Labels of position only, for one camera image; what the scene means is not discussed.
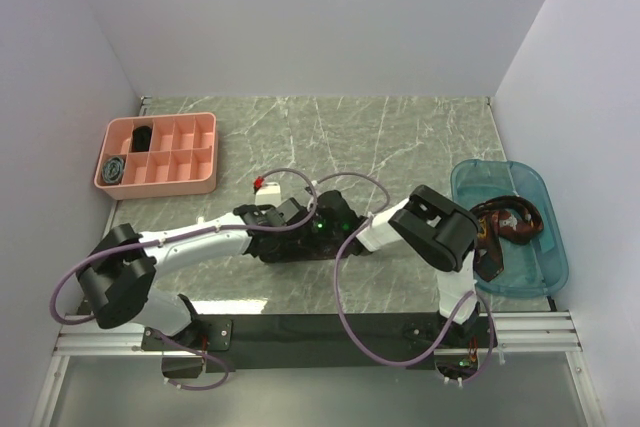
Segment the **brown blue floral tie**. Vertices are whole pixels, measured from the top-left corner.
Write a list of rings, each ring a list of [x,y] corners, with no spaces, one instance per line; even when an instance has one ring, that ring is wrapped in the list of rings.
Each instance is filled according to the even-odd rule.
[[[336,257],[340,244],[297,244],[285,243],[258,258],[267,264],[330,260]]]

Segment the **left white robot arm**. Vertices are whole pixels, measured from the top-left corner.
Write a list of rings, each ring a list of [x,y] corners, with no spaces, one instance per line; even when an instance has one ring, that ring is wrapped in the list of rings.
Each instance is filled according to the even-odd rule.
[[[76,278],[100,328],[136,323],[187,349],[200,339],[198,314],[186,296],[158,290],[158,278],[212,258],[259,256],[298,233],[314,214],[289,198],[276,208],[242,205],[172,230],[137,233],[123,224],[99,243]]]

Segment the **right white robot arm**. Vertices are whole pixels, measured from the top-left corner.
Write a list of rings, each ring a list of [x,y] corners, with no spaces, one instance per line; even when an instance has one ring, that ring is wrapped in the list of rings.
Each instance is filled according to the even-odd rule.
[[[335,271],[344,257],[366,255],[403,241],[436,270],[443,340],[461,346],[473,337],[479,299],[471,254],[480,225],[471,212],[425,185],[397,205],[357,221],[346,219],[350,209],[338,191],[321,194],[313,206],[328,210],[316,229],[331,227],[327,253],[335,257]]]

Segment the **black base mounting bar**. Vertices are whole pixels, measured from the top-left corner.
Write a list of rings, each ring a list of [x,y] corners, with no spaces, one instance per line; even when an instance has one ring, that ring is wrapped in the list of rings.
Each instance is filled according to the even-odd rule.
[[[437,313],[349,314],[365,346],[393,361],[427,350],[445,321]],[[233,369],[371,367],[336,314],[202,315],[199,335],[188,346],[206,348]]]

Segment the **pink compartment organizer tray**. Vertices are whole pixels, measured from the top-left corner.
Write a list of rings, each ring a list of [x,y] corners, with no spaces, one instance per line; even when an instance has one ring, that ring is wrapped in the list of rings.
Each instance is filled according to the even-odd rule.
[[[134,128],[153,128],[150,150],[131,151]],[[105,185],[101,168],[106,159],[126,159],[117,185]],[[216,116],[195,114],[125,117],[111,121],[100,151],[94,185],[115,200],[208,194],[217,183]]]

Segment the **dark red patterned tie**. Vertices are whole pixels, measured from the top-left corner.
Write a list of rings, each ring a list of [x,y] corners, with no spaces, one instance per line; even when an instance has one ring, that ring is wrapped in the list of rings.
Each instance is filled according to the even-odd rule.
[[[504,271],[501,240],[526,245],[544,230],[539,210],[529,200],[516,196],[499,196],[475,205],[471,213],[480,230],[474,252],[474,272],[491,282]]]

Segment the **black rolled tie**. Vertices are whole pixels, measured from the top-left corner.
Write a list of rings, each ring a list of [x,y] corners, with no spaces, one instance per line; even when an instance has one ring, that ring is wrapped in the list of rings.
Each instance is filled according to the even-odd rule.
[[[131,137],[131,151],[134,153],[148,152],[151,146],[153,128],[139,126],[133,129]]]

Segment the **teal transparent plastic bin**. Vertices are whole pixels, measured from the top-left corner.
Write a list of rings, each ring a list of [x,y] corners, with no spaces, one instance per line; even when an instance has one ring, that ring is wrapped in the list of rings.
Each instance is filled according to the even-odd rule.
[[[474,272],[484,291],[511,298],[548,297],[566,284],[569,267],[552,202],[542,177],[515,161],[465,160],[451,173],[454,202],[471,208],[489,199],[516,195],[532,202],[544,220],[544,230],[526,245],[501,240],[504,271],[491,282]]]

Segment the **grey patterned rolled tie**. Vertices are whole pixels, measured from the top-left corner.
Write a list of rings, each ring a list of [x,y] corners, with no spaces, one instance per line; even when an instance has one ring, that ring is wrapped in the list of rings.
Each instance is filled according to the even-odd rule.
[[[122,181],[126,159],[120,156],[109,157],[101,168],[101,178],[105,185],[117,185]]]

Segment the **aluminium frame rail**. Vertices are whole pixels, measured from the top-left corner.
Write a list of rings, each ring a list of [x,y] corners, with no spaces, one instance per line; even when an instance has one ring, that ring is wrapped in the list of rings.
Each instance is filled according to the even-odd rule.
[[[569,368],[570,385],[575,390],[580,424],[601,426],[601,415],[591,414],[582,387],[587,369],[582,346],[571,318],[565,312],[497,312],[494,314],[499,345],[494,353],[503,360],[510,354],[563,353]],[[69,362],[73,357],[132,357],[143,355],[186,357],[185,351],[151,351],[142,348],[150,335],[139,325],[123,325],[102,330],[95,324],[64,326],[53,349],[52,359],[30,424],[49,426],[59,398]]]

